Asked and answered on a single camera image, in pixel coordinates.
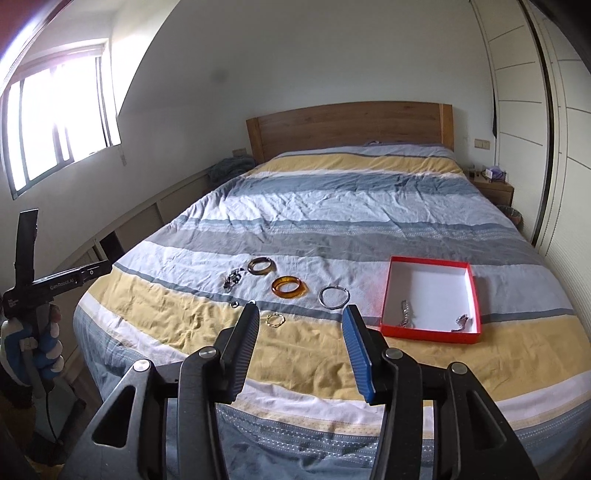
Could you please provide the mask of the blue white gloved left hand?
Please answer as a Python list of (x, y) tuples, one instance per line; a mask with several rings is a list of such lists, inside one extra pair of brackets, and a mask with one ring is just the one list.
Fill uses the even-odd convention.
[(33, 365), (43, 380), (53, 380), (64, 367), (63, 345), (59, 340), (61, 313), (56, 305), (39, 307), (37, 314), (47, 323), (35, 337), (32, 327), (17, 318), (1, 325), (1, 366), (19, 387), (29, 387), (31, 378), (27, 365)]

